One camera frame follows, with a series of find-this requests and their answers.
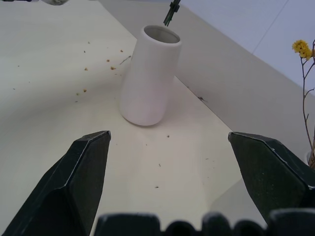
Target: yellow flower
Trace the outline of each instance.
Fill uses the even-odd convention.
[[[292,44],[292,49],[295,53],[299,53],[301,58],[309,60],[312,57],[312,51],[310,50],[307,42],[304,40],[297,40]]]

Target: white wall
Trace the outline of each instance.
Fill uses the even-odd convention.
[[[300,59],[291,46],[298,39],[309,44],[315,39],[314,0],[182,0],[182,3],[302,86]],[[314,75],[314,72],[309,75],[308,89],[315,87]]]

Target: table surface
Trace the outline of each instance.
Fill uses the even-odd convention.
[[[99,2],[0,1],[0,29],[0,233],[71,143],[99,130],[112,140],[97,216],[152,212],[163,229],[175,219],[200,228],[241,179],[230,129],[177,78],[159,124],[122,118],[129,60],[119,64],[136,39]]]

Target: vase opening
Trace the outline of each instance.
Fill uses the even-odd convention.
[[[178,43],[181,41],[177,34],[161,26],[146,26],[144,32],[148,37],[162,43]]]

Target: white table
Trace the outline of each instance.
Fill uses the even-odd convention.
[[[71,143],[99,130],[112,141],[97,216],[153,212],[163,229],[175,219],[200,228],[241,179],[230,129],[177,78],[161,123],[121,117],[129,61],[119,63],[136,39],[99,2],[0,1],[0,29],[0,233]]]

